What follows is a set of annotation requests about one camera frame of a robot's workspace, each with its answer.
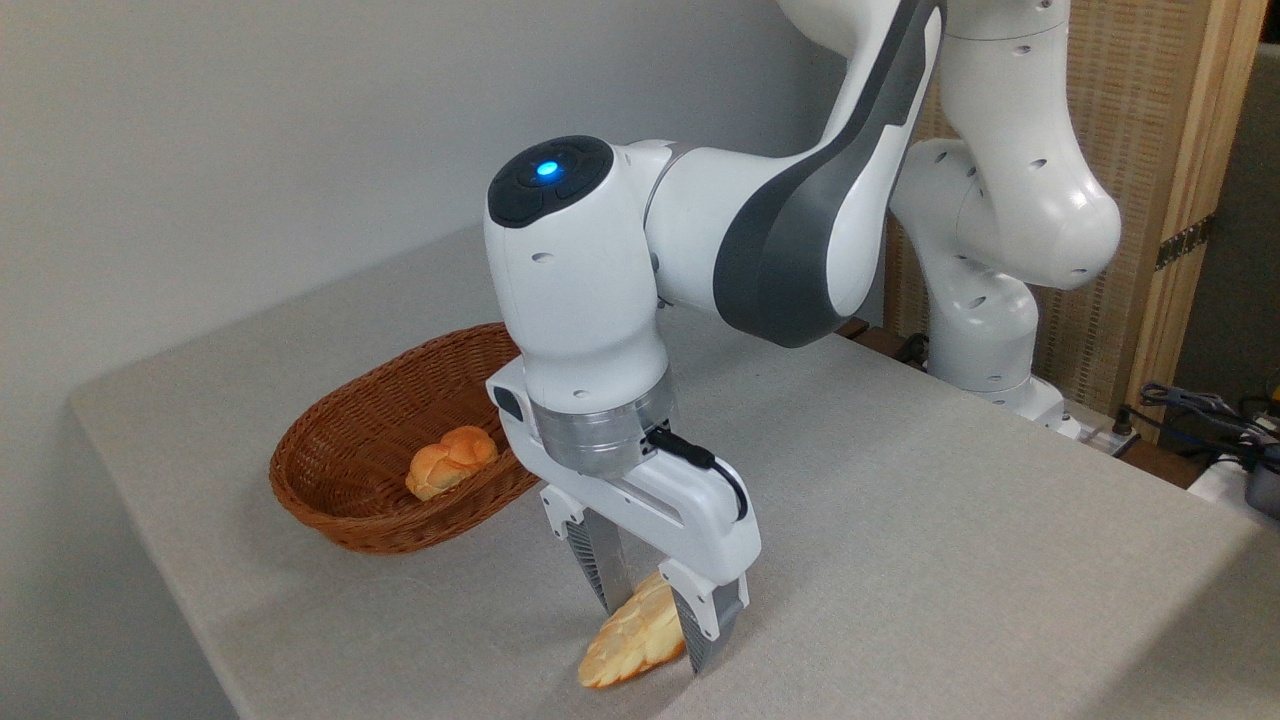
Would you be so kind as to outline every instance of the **gray tabletop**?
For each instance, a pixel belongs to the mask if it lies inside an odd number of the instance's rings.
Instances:
[[[680,309],[682,428],[756,503],[751,606],[705,676],[580,688],[604,618],[536,493],[367,557],[266,479],[314,401],[497,316],[468,231],[73,397],[242,716],[1280,717],[1280,536],[842,338]]]

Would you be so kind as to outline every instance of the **cable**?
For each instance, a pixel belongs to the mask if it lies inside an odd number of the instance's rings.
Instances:
[[[649,430],[645,438],[649,441],[649,445],[684,459],[699,470],[716,470],[719,473],[730,487],[733,488],[733,495],[737,496],[737,520],[746,518],[746,511],[749,509],[746,491],[742,488],[742,483],[733,477],[733,473],[730,473],[723,465],[719,464],[716,459],[716,454],[705,447],[689,442],[687,439],[671,432],[669,428],[664,428],[662,425]]]
[[[1198,446],[1202,446],[1202,447],[1208,447],[1208,448],[1216,450],[1217,452],[1221,452],[1222,455],[1235,455],[1238,457],[1242,457],[1242,459],[1252,461],[1252,462],[1261,462],[1267,469],[1272,469],[1272,465],[1276,464],[1275,459],[1271,457],[1271,454],[1267,452],[1265,448],[1262,448],[1260,451],[1258,446],[1254,442],[1240,441],[1240,442],[1236,442],[1236,443],[1233,443],[1233,445],[1226,445],[1226,443],[1222,443],[1222,442],[1215,442],[1215,441],[1211,441],[1211,439],[1206,439],[1206,438],[1196,437],[1196,436],[1189,436],[1187,433],[1179,432],[1178,429],[1170,427],[1166,423],[1161,423],[1160,420],[1156,420],[1155,418],[1148,418],[1147,415],[1143,415],[1142,413],[1134,410],[1134,407],[1130,406],[1130,405],[1121,405],[1120,410],[1121,410],[1121,413],[1124,414],[1125,418],[1129,418],[1129,416],[1138,418],[1143,423],[1147,423],[1148,425],[1151,425],[1153,428],[1157,428],[1161,432],[1169,433],[1169,434],[1176,437],[1178,439],[1181,439],[1181,441],[1185,441],[1185,442],[1189,442],[1189,443],[1193,443],[1193,445],[1198,445]]]

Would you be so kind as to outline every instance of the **brown wicker basket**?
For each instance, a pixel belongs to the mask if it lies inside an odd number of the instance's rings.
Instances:
[[[531,488],[484,380],[518,354],[500,323],[404,352],[312,405],[271,456],[271,489],[342,547],[392,555],[456,537]],[[428,502],[404,487],[410,460],[458,425],[484,428],[498,460]]]

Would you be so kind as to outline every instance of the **bread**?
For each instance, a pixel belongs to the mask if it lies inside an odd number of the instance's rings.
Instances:
[[[431,500],[498,459],[489,433],[474,425],[454,428],[413,455],[404,487],[419,500]]]
[[[671,585],[658,573],[640,583],[631,600],[604,623],[588,646],[577,667],[577,682],[582,687],[607,688],[684,653],[685,635],[671,592]]]

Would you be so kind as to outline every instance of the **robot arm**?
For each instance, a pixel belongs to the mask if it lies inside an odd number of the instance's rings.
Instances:
[[[870,284],[942,32],[941,0],[783,0],[849,56],[818,145],[760,158],[662,141],[539,143],[489,187],[485,242],[521,357],[489,379],[521,462],[607,611],[631,594],[623,528],[669,557],[695,671],[749,603],[760,551],[736,471],[677,423],[659,299],[783,346],[828,334]]]
[[[814,147],[557,138],[503,167],[484,223],[522,354],[488,383],[511,446],[548,482],[552,528],[605,610],[631,594],[620,528],[668,555],[695,671],[749,603],[760,538],[737,473],[671,433],[659,304],[786,347],[828,334],[867,295],[901,169],[892,206],[931,286],[931,372],[1033,405],[1034,301],[998,270],[1076,287],[1119,238],[1066,115],[1066,0],[954,0],[950,18],[946,0],[780,4],[849,58]],[[916,145],[904,164],[945,19],[943,101],[965,141]]]
[[[1069,0],[951,3],[942,106],[963,140],[911,147],[891,206],[929,288],[929,374],[1074,436],[1060,392],[1032,377],[1039,314],[1025,283],[1089,282],[1120,213],[1066,108]]]

